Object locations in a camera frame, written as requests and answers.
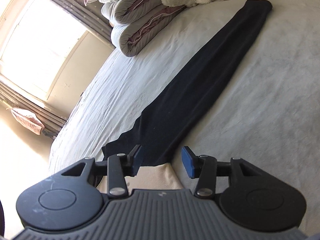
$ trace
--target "pink towel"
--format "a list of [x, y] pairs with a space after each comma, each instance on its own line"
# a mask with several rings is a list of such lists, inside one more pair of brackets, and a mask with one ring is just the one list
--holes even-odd
[[11, 113], [19, 123], [37, 135], [40, 135], [41, 131], [44, 129], [44, 125], [41, 121], [29, 110], [12, 108]]

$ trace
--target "gray comforter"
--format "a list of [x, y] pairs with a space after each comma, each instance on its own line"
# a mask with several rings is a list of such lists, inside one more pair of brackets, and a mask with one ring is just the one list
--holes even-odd
[[105, 1], [101, 13], [113, 25], [133, 23], [161, 5], [161, 0], [100, 0]]
[[183, 9], [183, 6], [166, 7], [158, 5], [133, 23], [122, 26], [116, 25], [111, 32], [111, 41], [124, 55], [133, 57]]

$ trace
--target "window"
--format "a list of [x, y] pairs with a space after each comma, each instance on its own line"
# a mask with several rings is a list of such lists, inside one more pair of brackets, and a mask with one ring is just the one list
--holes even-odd
[[34, 96], [45, 96], [86, 28], [49, 0], [29, 0], [1, 51], [0, 73]]

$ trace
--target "bed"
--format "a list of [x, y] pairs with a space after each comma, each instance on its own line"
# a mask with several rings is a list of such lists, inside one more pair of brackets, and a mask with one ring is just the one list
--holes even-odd
[[[191, 57], [244, 5], [215, 1], [176, 16], [137, 56], [107, 59], [52, 144], [50, 173], [132, 128]], [[320, 231], [320, 0], [269, 0], [273, 11], [231, 82], [181, 146], [220, 161], [241, 157], [298, 188], [300, 229]], [[172, 166], [194, 189], [177, 150]], [[224, 181], [218, 181], [222, 190]]]

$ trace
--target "circular cap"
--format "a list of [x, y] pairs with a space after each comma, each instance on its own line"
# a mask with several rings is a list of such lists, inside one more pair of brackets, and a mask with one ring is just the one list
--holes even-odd
[[209, 188], [201, 188], [197, 191], [197, 195], [200, 197], [209, 197], [213, 194], [213, 191]]
[[39, 203], [46, 209], [62, 210], [76, 202], [76, 195], [66, 189], [52, 189], [39, 197]]
[[227, 188], [220, 195], [219, 206], [236, 224], [260, 232], [297, 227], [306, 211], [306, 201], [298, 190], [259, 176]]
[[273, 210], [283, 204], [284, 198], [271, 189], [256, 189], [247, 195], [247, 201], [256, 209]]
[[95, 187], [79, 177], [56, 175], [22, 192], [16, 210], [24, 226], [53, 232], [85, 224], [102, 205], [102, 195]]
[[113, 196], [121, 196], [125, 193], [125, 189], [122, 187], [114, 187], [109, 190], [110, 194]]

